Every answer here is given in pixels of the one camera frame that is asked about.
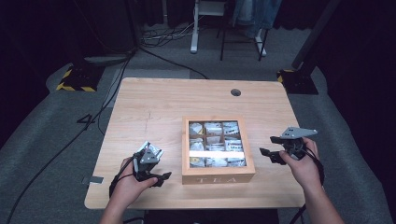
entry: black and yellow hazard tape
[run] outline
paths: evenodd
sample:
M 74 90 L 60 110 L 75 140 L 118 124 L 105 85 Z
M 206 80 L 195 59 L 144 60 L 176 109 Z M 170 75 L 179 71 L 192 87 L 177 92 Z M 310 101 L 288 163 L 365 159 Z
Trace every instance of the black and yellow hazard tape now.
M 285 73 L 294 73 L 295 70 L 291 70 L 291 69 L 282 69 L 276 72 L 276 78 L 277 81 L 280 83 L 283 83 L 283 77 L 282 75 L 284 75 Z
M 56 87 L 56 90 L 97 91 L 97 85 L 104 70 L 104 67 L 93 67 L 83 70 L 70 66 L 64 73 L 64 77 Z

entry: black curtain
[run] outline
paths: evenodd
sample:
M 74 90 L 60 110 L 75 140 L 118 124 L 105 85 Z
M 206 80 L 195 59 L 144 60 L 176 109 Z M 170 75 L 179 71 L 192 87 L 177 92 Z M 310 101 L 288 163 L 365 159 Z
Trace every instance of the black curtain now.
M 140 23 L 146 23 L 148 26 L 163 24 L 163 1 L 162 0 L 138 0 L 137 16 Z
M 168 25 L 175 28 L 182 22 L 193 22 L 194 0 L 166 0 Z
M 274 28 L 312 29 L 330 0 L 283 0 Z
M 47 77 L 66 62 L 53 21 L 37 1 L 0 2 L 0 147 L 49 93 Z
M 381 181 L 394 221 L 395 10 L 395 1 L 341 1 L 304 59 L 326 77 L 329 96 Z

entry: jeans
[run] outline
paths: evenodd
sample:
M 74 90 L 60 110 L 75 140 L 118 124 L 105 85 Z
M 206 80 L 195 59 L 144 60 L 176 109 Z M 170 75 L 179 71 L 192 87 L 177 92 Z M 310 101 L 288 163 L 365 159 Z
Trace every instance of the jeans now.
M 233 25 L 246 25 L 245 35 L 255 37 L 260 29 L 271 29 L 282 0 L 236 0 Z

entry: cable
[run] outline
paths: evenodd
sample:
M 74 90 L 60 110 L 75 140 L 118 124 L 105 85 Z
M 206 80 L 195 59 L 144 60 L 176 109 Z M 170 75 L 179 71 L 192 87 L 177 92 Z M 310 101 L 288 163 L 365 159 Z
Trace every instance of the cable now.
M 122 81 L 122 77 L 123 77 L 123 74 L 124 74 L 124 73 L 123 73 L 124 69 L 122 69 L 122 68 L 123 68 L 123 67 L 126 67 L 126 64 L 124 64 L 124 65 L 121 67 L 121 69 L 120 69 L 120 71 L 119 71 L 119 74 L 117 75 L 116 79 L 115 79 L 114 82 L 111 84 L 110 88 L 108 89 L 107 94 L 106 94 L 106 97 L 105 97 L 105 100 L 103 101 L 103 103 L 102 103 L 102 105 L 101 105 L 101 108 L 104 107 L 105 102 L 106 102 L 107 97 L 108 97 L 108 94 L 110 93 L 110 90 L 113 88 L 113 86 L 114 86 L 114 84 L 117 82 L 117 80 L 119 81 L 119 84 L 117 85 L 117 88 L 114 90 L 113 94 L 115 94 L 115 93 L 117 92 L 118 88 L 120 87 L 120 83 L 121 83 L 121 81 Z M 102 115 L 102 113 L 101 113 L 101 114 L 99 115 L 99 117 L 98 117 L 97 125 L 98 125 L 99 131 L 102 133 L 103 136 L 105 136 L 105 133 L 104 133 L 104 132 L 102 131 L 102 129 L 100 128 L 100 118 L 101 118 L 101 115 Z
M 123 224 L 127 224 L 127 223 L 130 223 L 130 222 L 133 222 L 133 221 L 137 221 L 137 220 L 145 220 L 143 217 L 133 217 L 133 218 L 130 218 L 130 219 L 127 219 L 127 220 L 125 220 L 125 221 L 123 221 L 122 223 Z
M 123 178 L 125 178 L 125 177 L 127 177 L 127 176 L 131 176 L 131 175 L 133 175 L 133 174 L 123 175 L 123 176 L 119 179 L 119 181 L 122 180 Z
M 90 25 L 90 22 L 88 21 L 87 17 L 85 16 L 84 12 L 82 11 L 81 7 L 78 5 L 78 3 L 76 2 L 76 0 L 73 0 L 74 4 L 76 5 L 78 12 L 81 14 L 82 18 L 84 19 L 85 23 L 88 25 L 88 28 L 90 28 L 93 36 L 96 38 L 96 40 L 105 48 L 108 49 L 111 52 L 114 53 L 121 53 L 121 54 L 129 54 L 133 49 L 130 49 L 128 51 L 117 51 L 114 50 L 110 47 L 108 47 L 98 36 L 98 34 L 92 29 L 92 26 Z
M 173 31 L 172 31 L 171 33 L 169 33 L 169 34 L 166 33 L 169 29 L 166 29 L 166 30 L 165 30 L 162 34 L 160 34 L 160 35 L 157 34 L 157 30 L 148 30 L 148 31 L 146 31 L 143 35 L 146 35 L 146 33 L 149 33 L 149 35 L 148 35 L 147 37 L 141 38 L 141 41 L 142 41 L 141 45 L 142 45 L 143 47 L 146 47 L 146 48 L 162 47 L 162 46 L 166 45 L 167 43 L 169 43 L 169 42 L 172 41 L 172 40 L 179 40 L 179 39 L 185 37 L 186 35 L 192 35 L 192 33 L 187 33 L 187 34 L 183 34 L 183 33 L 184 33 L 185 31 L 187 31 L 187 30 L 193 29 L 192 26 L 193 26 L 194 24 L 195 24 L 195 22 L 190 23 L 190 24 L 189 24 L 187 27 L 185 27 L 185 28 L 179 28 L 181 31 L 178 32 L 178 34 L 177 34 L 177 31 L 176 31 L 176 28 L 174 28 Z M 155 40 L 155 39 L 158 39 L 158 41 L 157 41 L 156 44 L 150 44 L 150 43 L 147 42 L 147 40 Z
M 125 67 L 126 65 L 129 63 L 129 61 L 131 61 L 131 57 L 128 58 L 128 61 L 124 64 L 124 66 L 122 67 L 122 73 L 125 71 Z M 18 206 L 18 203 L 20 202 L 21 198 L 23 197 L 24 193 L 26 192 L 26 190 L 28 190 L 30 188 L 30 186 L 33 184 L 33 182 L 35 182 L 35 180 L 44 172 L 44 170 L 59 156 L 61 155 L 94 121 L 95 119 L 102 113 L 102 111 L 107 107 L 107 105 L 110 103 L 111 99 L 115 96 L 115 92 L 113 93 L 113 95 L 111 96 L 110 100 L 107 102 L 106 106 L 102 107 L 101 110 L 93 117 L 93 119 L 89 120 L 87 122 L 87 124 L 78 132 L 78 134 L 76 134 L 75 137 L 73 137 L 72 140 L 70 140 L 58 153 L 56 153 L 39 171 L 37 174 L 35 174 L 35 176 L 29 181 L 29 183 L 26 185 L 26 187 L 23 189 L 22 193 L 20 194 L 20 196 L 18 197 L 17 201 L 14 203 L 14 205 L 12 206 L 11 212 L 8 215 L 8 219 L 7 219 L 7 224 L 10 223 L 12 216 Z
M 168 60 L 168 59 L 165 59 L 165 58 L 163 58 L 163 57 L 161 57 L 161 56 L 159 56 L 159 55 L 157 55 L 157 54 L 154 54 L 154 53 L 152 53 L 152 52 L 150 52 L 150 51 L 148 51 L 148 50 L 146 50 L 146 49 L 143 49 L 142 47 L 139 47 L 141 50 L 143 50 L 144 52 L 146 52 L 147 54 L 149 54 L 149 55 L 152 55 L 152 56 L 154 56 L 154 57 L 156 57 L 156 58 L 159 58 L 159 59 L 161 59 L 161 60 L 164 60 L 164 61 L 166 61 L 166 62 L 168 62 L 168 63 L 171 63 L 171 64 L 174 64 L 174 65 L 177 65 L 177 66 L 180 66 L 180 67 L 184 67 L 184 68 L 187 68 L 187 69 L 190 69 L 191 71 L 193 71 L 193 72 L 196 72 L 196 73 L 198 73 L 199 75 L 201 75 L 204 79 L 209 79 L 207 76 L 205 76 L 203 73 L 201 73 L 201 72 L 198 72 L 197 70 L 195 70 L 195 69 L 193 69 L 193 68 L 190 68 L 190 67 L 188 67 L 188 66 L 186 66 L 186 65 L 183 65 L 183 64 L 180 64 L 180 63 L 175 63 L 175 62 L 173 62 L 173 61 L 171 61 L 171 60 Z
M 119 172 L 114 176 L 113 180 L 111 181 L 110 187 L 108 188 L 108 197 L 111 198 L 111 195 L 113 194 L 114 189 L 117 186 L 117 183 L 119 183 L 119 181 L 121 179 L 123 179 L 126 176 L 129 175 L 125 175 L 122 178 L 120 178 L 120 175 L 122 174 L 122 172 L 125 170 L 125 168 L 129 165 L 129 163 L 131 163 L 131 161 L 134 159 L 134 157 L 131 157 L 127 162 L 125 162 L 125 164 L 121 167 L 121 169 L 119 170 Z
M 318 167 L 318 172 L 319 172 L 319 178 L 320 178 L 320 184 L 323 186 L 324 183 L 324 167 L 323 164 L 318 160 L 317 156 L 315 153 L 308 147 L 302 148 L 302 151 L 305 152 L 305 155 L 308 155 L 313 161 L 314 164 Z M 299 217 L 302 218 L 302 223 L 304 223 L 303 219 L 303 212 L 306 209 L 306 205 L 304 204 L 303 207 L 301 207 L 296 215 L 294 215 L 293 219 L 291 220 L 290 224 L 295 223 Z
M 134 54 L 136 52 L 136 48 L 132 49 L 132 52 L 130 54 Z M 119 59 L 113 59 L 113 60 L 105 60 L 105 61 L 95 61 L 92 58 L 84 58 L 89 64 L 93 64 L 95 66 L 99 66 L 99 67 L 107 67 L 107 66 L 111 66 L 111 65 L 115 65 L 115 64 L 119 64 L 119 63 L 124 63 L 128 60 L 128 56 L 130 54 L 126 54 L 124 57 L 119 58 Z

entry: chair leg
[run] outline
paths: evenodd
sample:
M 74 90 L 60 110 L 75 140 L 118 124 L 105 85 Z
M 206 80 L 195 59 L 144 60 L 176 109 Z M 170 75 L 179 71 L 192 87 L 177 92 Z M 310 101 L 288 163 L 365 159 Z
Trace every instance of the chair leg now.
M 221 28 L 218 29 L 218 34 L 216 35 L 216 38 L 219 38 L 220 30 L 221 30 Z
M 262 49 L 260 50 L 259 62 L 262 61 L 262 52 L 264 51 L 265 41 L 267 41 L 269 29 L 265 29 L 264 40 L 262 41 Z
M 220 60 L 222 61 L 222 56 L 223 56 L 223 53 L 224 53 L 224 43 L 225 43 L 225 30 L 227 29 L 227 27 L 223 27 L 223 37 L 222 37 L 222 40 L 221 40 L 221 54 L 220 54 Z

